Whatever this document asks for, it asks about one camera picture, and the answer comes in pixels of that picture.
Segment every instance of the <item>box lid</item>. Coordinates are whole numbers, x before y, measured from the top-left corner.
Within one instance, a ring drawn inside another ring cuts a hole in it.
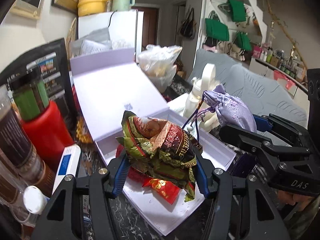
[[[133,59],[134,49],[119,49],[70,60],[81,111],[94,141],[121,131],[125,110],[152,117],[169,109]]]

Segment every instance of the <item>red candy wrapper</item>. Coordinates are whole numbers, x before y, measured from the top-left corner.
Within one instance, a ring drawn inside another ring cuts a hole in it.
[[[116,157],[119,157],[124,146],[121,144],[117,148]],[[130,167],[128,178],[136,182],[142,183],[142,187],[152,187],[158,194],[163,197],[171,205],[176,201],[180,188],[170,181],[154,179],[142,172]]]
[[[180,188],[170,181],[162,179],[145,179],[142,187],[152,187],[158,194],[163,197],[171,205],[176,201]]]

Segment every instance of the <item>paper document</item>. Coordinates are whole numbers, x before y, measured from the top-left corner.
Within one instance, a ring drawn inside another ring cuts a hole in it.
[[[84,40],[80,48],[80,55],[94,54],[107,50],[110,50],[109,46],[95,41]]]

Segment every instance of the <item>black lid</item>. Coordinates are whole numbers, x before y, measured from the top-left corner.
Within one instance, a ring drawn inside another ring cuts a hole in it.
[[[40,67],[34,67],[27,70],[24,74],[16,76],[13,80],[9,82],[12,91],[19,89],[20,87],[30,84],[33,80],[41,76]]]

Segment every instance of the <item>mint green pitcher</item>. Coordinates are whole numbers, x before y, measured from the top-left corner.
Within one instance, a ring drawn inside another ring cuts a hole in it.
[[[129,11],[130,7],[135,4],[136,0],[113,0],[112,11]]]

